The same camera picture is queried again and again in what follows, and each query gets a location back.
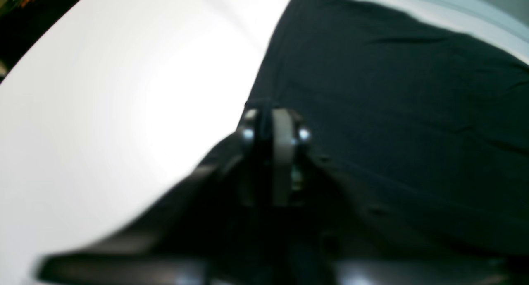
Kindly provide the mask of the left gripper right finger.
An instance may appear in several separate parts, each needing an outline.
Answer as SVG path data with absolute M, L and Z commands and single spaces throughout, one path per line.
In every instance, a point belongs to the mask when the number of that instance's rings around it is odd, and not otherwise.
M 310 131 L 284 108 L 271 112 L 272 205 L 304 206 L 336 221 L 330 260 L 338 285 L 527 285 L 528 256 L 500 255 L 422 227 L 356 181 L 310 155 Z

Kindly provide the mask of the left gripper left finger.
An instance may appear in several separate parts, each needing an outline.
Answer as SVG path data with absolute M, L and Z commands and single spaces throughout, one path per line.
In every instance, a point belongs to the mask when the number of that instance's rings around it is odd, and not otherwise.
M 251 161 L 267 117 L 253 108 L 233 134 L 124 227 L 45 256 L 38 285 L 208 285 L 224 229 L 253 206 Z

